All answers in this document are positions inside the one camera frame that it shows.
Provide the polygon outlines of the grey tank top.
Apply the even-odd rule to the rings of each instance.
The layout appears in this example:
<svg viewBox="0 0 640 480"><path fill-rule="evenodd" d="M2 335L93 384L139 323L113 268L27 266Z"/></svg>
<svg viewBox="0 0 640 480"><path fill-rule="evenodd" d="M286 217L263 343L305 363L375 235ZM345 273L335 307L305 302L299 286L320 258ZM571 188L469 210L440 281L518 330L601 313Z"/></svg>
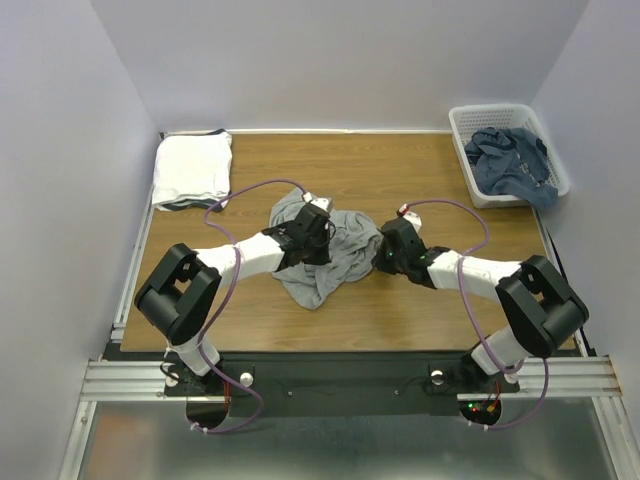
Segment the grey tank top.
<svg viewBox="0 0 640 480"><path fill-rule="evenodd" d="M287 225L286 234L296 247L294 257L302 260L275 272L273 278L298 305L316 310L343 283L357 282L371 272L382 235L366 214L336 209L328 227L306 235L293 225L304 205L301 191L295 188L271 209L269 225Z"/></svg>

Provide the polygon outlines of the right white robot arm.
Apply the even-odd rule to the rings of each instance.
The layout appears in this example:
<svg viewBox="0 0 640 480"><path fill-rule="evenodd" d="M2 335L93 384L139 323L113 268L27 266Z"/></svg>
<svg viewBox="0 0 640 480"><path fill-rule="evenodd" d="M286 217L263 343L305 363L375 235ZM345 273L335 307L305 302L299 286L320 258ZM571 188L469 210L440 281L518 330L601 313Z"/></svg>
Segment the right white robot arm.
<svg viewBox="0 0 640 480"><path fill-rule="evenodd" d="M501 367L512 369L529 357L549 358L589 319L586 304L547 258L495 261L427 247L418 223L418 217L404 215L381 227L374 268L433 290L457 290L466 309L470 294L495 301L507 320L462 357L460 378L466 387L482 390Z"/></svg>

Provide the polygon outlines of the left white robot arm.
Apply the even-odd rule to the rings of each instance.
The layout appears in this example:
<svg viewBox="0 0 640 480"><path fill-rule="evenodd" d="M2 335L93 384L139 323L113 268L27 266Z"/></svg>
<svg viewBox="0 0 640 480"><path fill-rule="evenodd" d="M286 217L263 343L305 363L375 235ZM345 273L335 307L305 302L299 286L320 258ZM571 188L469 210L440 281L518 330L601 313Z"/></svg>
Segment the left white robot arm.
<svg viewBox="0 0 640 480"><path fill-rule="evenodd" d="M201 337L218 289L300 263L329 263L331 211L327 198L308 200L294 219L236 244L201 250L176 244L140 287L135 307L178 354L199 393L213 393L222 384L220 355Z"/></svg>

